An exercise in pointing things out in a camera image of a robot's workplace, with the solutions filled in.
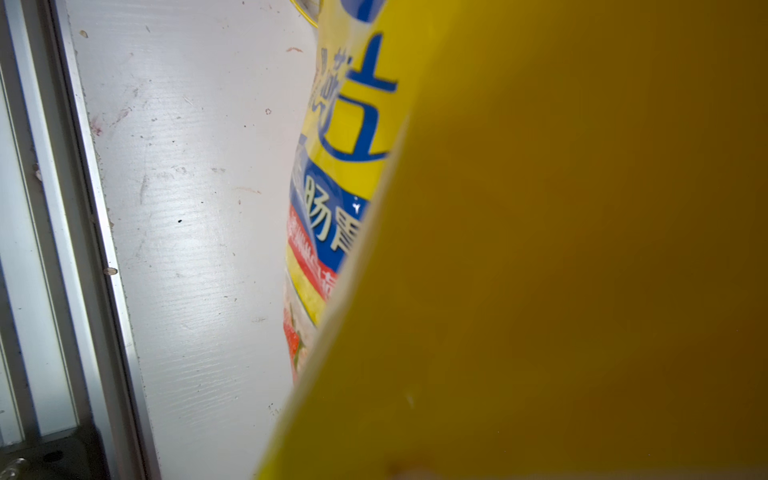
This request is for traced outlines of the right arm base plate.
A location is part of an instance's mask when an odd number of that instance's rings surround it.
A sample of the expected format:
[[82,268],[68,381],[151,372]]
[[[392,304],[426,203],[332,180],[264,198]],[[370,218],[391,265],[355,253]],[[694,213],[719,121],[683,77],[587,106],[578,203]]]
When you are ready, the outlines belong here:
[[109,479],[101,440],[80,426],[1,448],[2,479]]

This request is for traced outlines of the aluminium frame rail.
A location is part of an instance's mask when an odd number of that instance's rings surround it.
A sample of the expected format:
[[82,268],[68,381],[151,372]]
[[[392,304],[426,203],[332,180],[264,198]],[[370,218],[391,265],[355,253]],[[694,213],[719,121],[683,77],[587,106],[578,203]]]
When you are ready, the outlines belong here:
[[1,5],[1,448],[95,430],[109,479],[160,475],[62,1]]

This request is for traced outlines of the yellow oats bag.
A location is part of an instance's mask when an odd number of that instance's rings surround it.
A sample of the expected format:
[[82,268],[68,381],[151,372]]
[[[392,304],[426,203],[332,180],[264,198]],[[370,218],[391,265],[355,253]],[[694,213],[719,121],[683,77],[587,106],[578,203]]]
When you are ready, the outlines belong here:
[[259,479],[763,479],[767,5],[316,1]]

